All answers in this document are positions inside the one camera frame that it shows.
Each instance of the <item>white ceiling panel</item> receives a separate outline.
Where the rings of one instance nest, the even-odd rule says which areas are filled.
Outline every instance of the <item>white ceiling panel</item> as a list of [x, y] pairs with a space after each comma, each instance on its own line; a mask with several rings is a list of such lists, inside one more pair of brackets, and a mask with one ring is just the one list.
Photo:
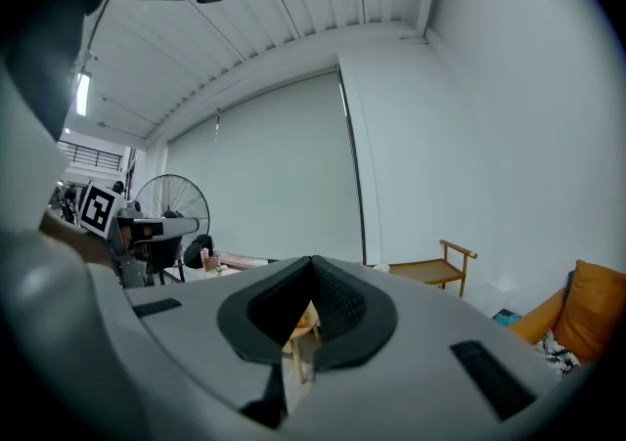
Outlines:
[[[336, 28], [416, 22], [420, 1], [110, 0], [91, 45], [97, 59], [86, 67], [88, 117], [149, 139], [181, 105], [246, 61]], [[96, 20], [87, 21], [86, 35]]]

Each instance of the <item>large industrial fan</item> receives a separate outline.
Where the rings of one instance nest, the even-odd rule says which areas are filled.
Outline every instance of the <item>large industrial fan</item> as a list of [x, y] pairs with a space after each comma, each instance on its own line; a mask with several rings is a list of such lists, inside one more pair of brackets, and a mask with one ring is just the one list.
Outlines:
[[200, 189], [180, 175], [160, 175], [148, 182], [135, 201], [141, 205], [145, 218], [195, 218], [198, 229], [182, 237], [183, 251], [199, 235], [208, 234], [210, 215]]

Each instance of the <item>chair leg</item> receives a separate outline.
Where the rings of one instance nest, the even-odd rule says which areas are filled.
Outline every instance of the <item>chair leg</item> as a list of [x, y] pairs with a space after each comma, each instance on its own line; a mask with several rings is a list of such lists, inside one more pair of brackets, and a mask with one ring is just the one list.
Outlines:
[[304, 383], [304, 373], [302, 372], [302, 362], [300, 361], [300, 349], [297, 346], [297, 338], [291, 340], [291, 352], [293, 353], [293, 367], [300, 383]]

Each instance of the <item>fluorescent light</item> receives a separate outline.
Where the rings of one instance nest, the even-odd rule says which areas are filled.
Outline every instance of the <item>fluorescent light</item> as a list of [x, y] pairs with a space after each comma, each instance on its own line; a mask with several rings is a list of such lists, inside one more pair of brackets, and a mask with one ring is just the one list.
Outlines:
[[87, 94], [89, 93], [89, 82], [91, 74], [81, 72], [78, 74], [78, 90], [76, 91], [76, 112], [81, 116], [87, 114]]

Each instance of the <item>black and white pillow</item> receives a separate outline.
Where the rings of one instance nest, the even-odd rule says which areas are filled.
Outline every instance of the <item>black and white pillow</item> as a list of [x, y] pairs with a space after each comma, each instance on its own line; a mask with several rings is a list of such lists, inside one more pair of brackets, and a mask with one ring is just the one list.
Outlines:
[[580, 366], [578, 358], [555, 340], [552, 330], [546, 331], [543, 338], [535, 344], [535, 350], [561, 377], [571, 372], [574, 367]]

